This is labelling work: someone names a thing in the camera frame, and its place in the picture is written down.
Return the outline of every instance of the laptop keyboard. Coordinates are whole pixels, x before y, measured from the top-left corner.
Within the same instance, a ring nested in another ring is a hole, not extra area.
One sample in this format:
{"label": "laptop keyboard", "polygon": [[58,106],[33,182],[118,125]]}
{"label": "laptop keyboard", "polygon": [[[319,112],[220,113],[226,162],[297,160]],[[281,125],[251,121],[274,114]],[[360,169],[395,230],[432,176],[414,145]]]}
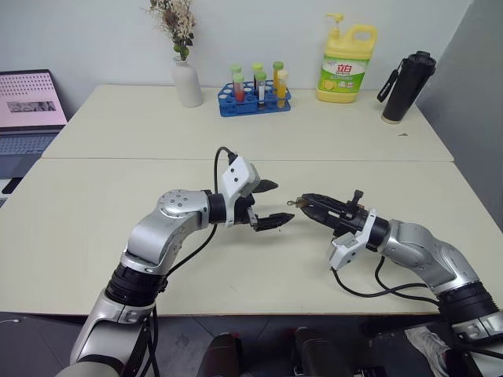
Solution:
{"label": "laptop keyboard", "polygon": [[41,154],[54,136],[0,137],[0,156]]}

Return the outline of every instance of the gray tile floor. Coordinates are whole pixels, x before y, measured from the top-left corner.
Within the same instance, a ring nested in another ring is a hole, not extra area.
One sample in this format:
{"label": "gray tile floor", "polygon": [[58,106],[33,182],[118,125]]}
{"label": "gray tile floor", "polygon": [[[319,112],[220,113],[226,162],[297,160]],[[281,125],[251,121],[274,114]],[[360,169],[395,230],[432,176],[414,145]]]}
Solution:
{"label": "gray tile floor", "polygon": [[[20,322],[0,323],[0,376],[50,377],[68,365],[79,325],[0,313],[0,322],[12,319]],[[288,337],[294,329],[307,326],[331,339],[352,366],[382,365],[389,377],[433,375],[402,331],[369,340],[360,333],[364,320],[350,316],[162,317],[157,360],[162,376],[195,376],[213,337],[232,332],[242,339],[246,376],[292,375]]]}

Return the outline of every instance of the dish soap bottle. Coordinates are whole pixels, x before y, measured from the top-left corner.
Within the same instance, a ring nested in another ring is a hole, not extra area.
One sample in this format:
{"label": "dish soap bottle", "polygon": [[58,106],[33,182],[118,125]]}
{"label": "dish soap bottle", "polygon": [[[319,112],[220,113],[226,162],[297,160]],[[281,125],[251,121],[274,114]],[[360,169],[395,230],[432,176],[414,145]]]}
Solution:
{"label": "dish soap bottle", "polygon": [[[325,46],[316,97],[327,102],[353,102],[372,56],[377,29],[372,25],[353,25],[341,37],[339,22],[343,20],[344,15],[329,13],[327,17],[333,17],[336,27],[330,31]],[[356,39],[357,33],[366,33],[369,37],[365,40]]]}

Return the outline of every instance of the flower vase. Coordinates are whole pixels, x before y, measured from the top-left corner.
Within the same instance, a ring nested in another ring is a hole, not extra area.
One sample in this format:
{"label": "flower vase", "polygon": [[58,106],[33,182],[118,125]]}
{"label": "flower vase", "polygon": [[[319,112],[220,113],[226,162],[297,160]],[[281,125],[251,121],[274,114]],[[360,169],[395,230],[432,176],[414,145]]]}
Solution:
{"label": "flower vase", "polygon": [[180,57],[175,57],[174,62],[173,80],[180,102],[186,108],[199,106],[203,103],[203,96],[196,70],[187,63],[187,60],[182,60]]}

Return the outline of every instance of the test tube rack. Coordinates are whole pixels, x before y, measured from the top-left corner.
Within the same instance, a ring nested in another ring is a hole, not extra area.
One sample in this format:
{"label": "test tube rack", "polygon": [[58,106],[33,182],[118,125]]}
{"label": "test tube rack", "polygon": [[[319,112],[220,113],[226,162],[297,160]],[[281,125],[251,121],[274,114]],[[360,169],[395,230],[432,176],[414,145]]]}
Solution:
{"label": "test tube rack", "polygon": [[[234,96],[233,84],[230,82],[225,84],[218,92],[218,104],[220,105],[221,116],[238,116],[252,114],[266,114],[269,112],[287,112],[290,110],[288,100],[292,98],[289,90],[286,90],[285,98],[278,98],[276,90],[273,88],[273,82],[266,81],[266,92],[264,95],[264,103],[259,104],[259,99],[253,93],[253,81],[244,83],[244,101],[236,101]],[[285,106],[279,108],[278,101],[285,101]]]}

